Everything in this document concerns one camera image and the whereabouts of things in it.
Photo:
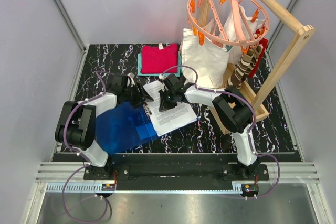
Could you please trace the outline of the white paper sheets stack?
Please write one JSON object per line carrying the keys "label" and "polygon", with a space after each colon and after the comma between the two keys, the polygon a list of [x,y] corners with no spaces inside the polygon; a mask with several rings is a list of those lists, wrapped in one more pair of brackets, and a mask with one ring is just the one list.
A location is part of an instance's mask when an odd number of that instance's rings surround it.
{"label": "white paper sheets stack", "polygon": [[179,103],[177,107],[160,112],[160,101],[147,103],[150,120],[158,136],[184,127],[197,120],[197,115],[189,104]]}

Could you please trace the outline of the blue plastic folder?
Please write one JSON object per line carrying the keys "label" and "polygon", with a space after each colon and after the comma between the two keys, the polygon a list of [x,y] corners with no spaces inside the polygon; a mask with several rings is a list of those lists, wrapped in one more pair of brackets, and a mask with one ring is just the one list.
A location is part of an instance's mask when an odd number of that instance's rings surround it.
{"label": "blue plastic folder", "polygon": [[121,153],[159,138],[145,109],[129,102],[96,118],[96,140],[109,155]]}

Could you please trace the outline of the printed paper stack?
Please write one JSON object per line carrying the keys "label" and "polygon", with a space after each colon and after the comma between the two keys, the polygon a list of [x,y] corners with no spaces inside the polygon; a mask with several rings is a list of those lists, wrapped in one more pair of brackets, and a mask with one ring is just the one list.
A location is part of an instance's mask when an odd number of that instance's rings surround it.
{"label": "printed paper stack", "polygon": [[154,102],[160,101],[159,91],[164,89],[163,83],[156,80],[148,84],[145,84],[143,87],[146,90],[146,92],[153,98]]}

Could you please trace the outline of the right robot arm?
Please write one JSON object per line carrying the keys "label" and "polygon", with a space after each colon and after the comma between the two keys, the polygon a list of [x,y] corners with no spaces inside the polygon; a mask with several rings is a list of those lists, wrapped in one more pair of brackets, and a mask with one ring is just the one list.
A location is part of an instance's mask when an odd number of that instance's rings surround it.
{"label": "right robot arm", "polygon": [[235,86],[229,86],[227,89],[208,89],[194,83],[184,84],[174,74],[164,77],[161,82],[163,89],[159,91],[160,112],[173,109],[179,103],[199,103],[213,108],[222,125],[234,137],[238,164],[233,174],[244,180],[256,176],[260,161],[251,134],[256,114]]}

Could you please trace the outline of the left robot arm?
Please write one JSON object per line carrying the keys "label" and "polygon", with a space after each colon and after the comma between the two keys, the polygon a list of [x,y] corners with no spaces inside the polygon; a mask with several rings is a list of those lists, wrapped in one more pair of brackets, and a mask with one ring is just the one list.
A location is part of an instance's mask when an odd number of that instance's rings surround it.
{"label": "left robot arm", "polygon": [[89,165],[95,166],[95,174],[103,180],[113,175],[112,165],[107,163],[109,154],[100,147],[96,138],[97,117],[112,111],[125,102],[139,108],[154,99],[144,87],[129,75],[113,74],[113,80],[106,85],[100,76],[102,92],[83,101],[67,101],[55,130],[55,140],[82,156]]}

